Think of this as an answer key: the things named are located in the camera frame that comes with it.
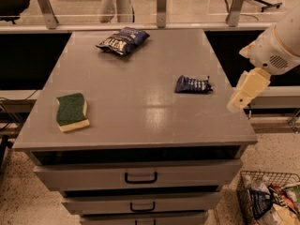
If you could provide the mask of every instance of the person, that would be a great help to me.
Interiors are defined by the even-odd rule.
[[[133,23],[134,15],[131,0],[101,0],[99,16],[101,23],[109,23],[115,16],[115,12],[119,23]]]

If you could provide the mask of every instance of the green sponge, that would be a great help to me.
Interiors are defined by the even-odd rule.
[[[87,103],[81,93],[66,95],[57,98],[58,111],[56,121],[61,131],[71,131],[90,125],[85,117]]]

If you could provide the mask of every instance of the table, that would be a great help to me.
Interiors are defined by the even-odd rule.
[[[113,31],[73,32],[14,144],[82,224],[203,224],[257,141],[203,30],[146,32],[127,56],[96,48]],[[214,91],[175,94],[181,75]],[[76,92],[91,126],[62,133],[56,98]]]

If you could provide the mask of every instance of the basket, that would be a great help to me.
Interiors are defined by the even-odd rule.
[[[281,187],[286,184],[300,181],[299,176],[294,173],[241,171],[236,193],[242,211],[244,223],[247,225],[254,225],[257,224],[257,222],[255,221],[254,216],[252,215],[252,205],[248,195],[248,189],[245,188],[242,179],[242,177],[245,175],[250,175],[253,181],[257,179],[262,179],[263,176],[266,175],[269,177],[270,183],[277,184]]]

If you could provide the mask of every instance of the drawer handle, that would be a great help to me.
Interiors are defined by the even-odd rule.
[[[157,221],[154,219],[153,220],[153,225],[157,225]]]
[[[128,173],[125,173],[125,182],[128,184],[154,184],[158,180],[158,173],[154,172],[154,178],[152,180],[147,181],[129,181],[128,180]]]
[[[147,208],[147,209],[134,209],[133,208],[133,203],[130,203],[130,210],[131,212],[152,212],[156,209],[156,202],[152,203],[152,207],[151,208]]]

